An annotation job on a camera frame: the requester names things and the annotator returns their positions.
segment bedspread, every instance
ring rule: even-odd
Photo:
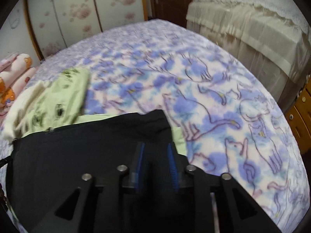
[[[182,128],[191,164],[231,173],[284,233],[303,218],[309,184],[284,115],[262,84],[208,39],[161,20],[111,29],[45,60],[28,87],[73,66],[91,72],[85,114],[163,109]],[[0,157],[12,151],[1,137],[0,146]],[[3,183],[5,168],[0,173]]]

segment metal screw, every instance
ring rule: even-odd
[[[187,165],[187,166],[186,166],[186,170],[187,170],[188,172],[193,172],[193,171],[196,170],[196,167],[195,167],[194,165]]]
[[[88,180],[92,179],[92,175],[89,173],[85,173],[82,175],[82,179],[85,181],[88,181]]]
[[[232,178],[232,176],[229,173],[224,173],[224,174],[221,175],[221,177],[224,180],[230,180]]]
[[[128,167],[126,166],[126,165],[119,165],[118,167],[117,167],[117,170],[119,171],[119,172],[124,172],[124,171],[126,171],[128,169]]]

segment wooden cabinet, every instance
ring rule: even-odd
[[[296,138],[301,154],[311,149],[311,80],[285,117]]]

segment pillow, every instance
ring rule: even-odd
[[[28,69],[22,76],[20,76],[15,82],[13,82],[11,87],[8,88],[7,91],[0,97],[0,125],[5,119],[14,101],[24,90],[26,84],[36,71],[37,68],[34,67]]]
[[[10,55],[6,56],[3,60],[0,61],[0,72],[7,68],[9,65],[12,64],[14,60],[18,57],[19,52],[11,53]]]
[[[0,97],[0,107],[6,106],[8,103],[13,102],[18,95],[23,91],[24,87],[35,74],[37,68],[28,69],[21,77],[19,77]]]
[[[3,95],[11,84],[32,65],[32,59],[28,54],[20,54],[16,59],[0,72],[0,96]]]

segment wardrobe door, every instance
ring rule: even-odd
[[[52,0],[28,0],[28,11],[37,43],[45,58],[66,48]]]
[[[144,21],[142,0],[95,0],[103,30]]]
[[[101,32],[94,0],[53,0],[53,2],[67,46]]]

